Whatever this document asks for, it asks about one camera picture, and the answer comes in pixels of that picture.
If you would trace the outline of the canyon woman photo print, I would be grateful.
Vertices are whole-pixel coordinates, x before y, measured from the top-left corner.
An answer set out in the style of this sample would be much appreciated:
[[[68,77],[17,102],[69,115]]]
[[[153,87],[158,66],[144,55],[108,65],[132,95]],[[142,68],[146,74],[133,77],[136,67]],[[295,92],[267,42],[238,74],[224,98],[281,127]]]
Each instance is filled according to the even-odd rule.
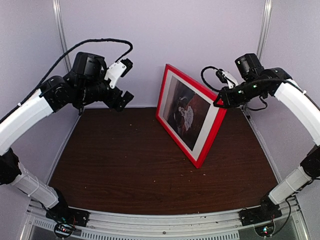
[[[192,151],[205,122],[210,103],[172,76],[163,118]]]

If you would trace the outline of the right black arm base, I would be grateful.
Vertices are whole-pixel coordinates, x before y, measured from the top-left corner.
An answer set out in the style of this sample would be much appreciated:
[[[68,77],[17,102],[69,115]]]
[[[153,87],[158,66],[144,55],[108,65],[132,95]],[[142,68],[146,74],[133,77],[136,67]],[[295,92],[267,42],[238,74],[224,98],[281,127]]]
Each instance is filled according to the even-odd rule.
[[[274,204],[265,195],[260,200],[260,205],[253,208],[243,208],[238,212],[242,226],[255,225],[281,217],[282,211],[279,204]]]

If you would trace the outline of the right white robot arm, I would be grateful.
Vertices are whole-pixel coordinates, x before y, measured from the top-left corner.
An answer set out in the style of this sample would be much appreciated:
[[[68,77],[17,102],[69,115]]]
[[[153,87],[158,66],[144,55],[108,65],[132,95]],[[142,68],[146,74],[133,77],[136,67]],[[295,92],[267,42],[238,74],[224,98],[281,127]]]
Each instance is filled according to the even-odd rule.
[[[214,106],[238,108],[255,98],[272,97],[290,112],[313,142],[313,147],[298,166],[262,198],[256,216],[266,221],[276,212],[276,205],[320,178],[320,108],[289,73],[280,67],[263,67],[254,53],[238,57],[235,65],[242,82],[228,71],[216,68],[216,76],[226,86],[218,90]]]

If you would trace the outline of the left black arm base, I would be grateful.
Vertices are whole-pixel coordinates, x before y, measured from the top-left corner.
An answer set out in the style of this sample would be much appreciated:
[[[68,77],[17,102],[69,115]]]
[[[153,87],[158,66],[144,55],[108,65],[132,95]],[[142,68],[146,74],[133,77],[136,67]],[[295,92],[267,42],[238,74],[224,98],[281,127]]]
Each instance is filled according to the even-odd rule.
[[[54,188],[58,196],[58,203],[52,208],[46,208],[46,217],[57,222],[67,223],[79,227],[86,227],[90,213],[86,210],[69,207],[61,191]]]

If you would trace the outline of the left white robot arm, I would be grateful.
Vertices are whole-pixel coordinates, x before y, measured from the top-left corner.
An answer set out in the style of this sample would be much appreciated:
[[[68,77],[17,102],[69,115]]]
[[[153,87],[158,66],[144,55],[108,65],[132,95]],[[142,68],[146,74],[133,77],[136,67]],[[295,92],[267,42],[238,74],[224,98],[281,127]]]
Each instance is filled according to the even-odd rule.
[[[26,170],[12,144],[39,121],[69,104],[80,114],[94,102],[103,102],[121,112],[134,96],[116,84],[132,67],[128,58],[107,66],[103,56],[78,52],[70,72],[52,76],[37,87],[25,103],[0,123],[0,183],[15,186],[36,199],[61,222],[69,221],[72,211],[63,195]]]

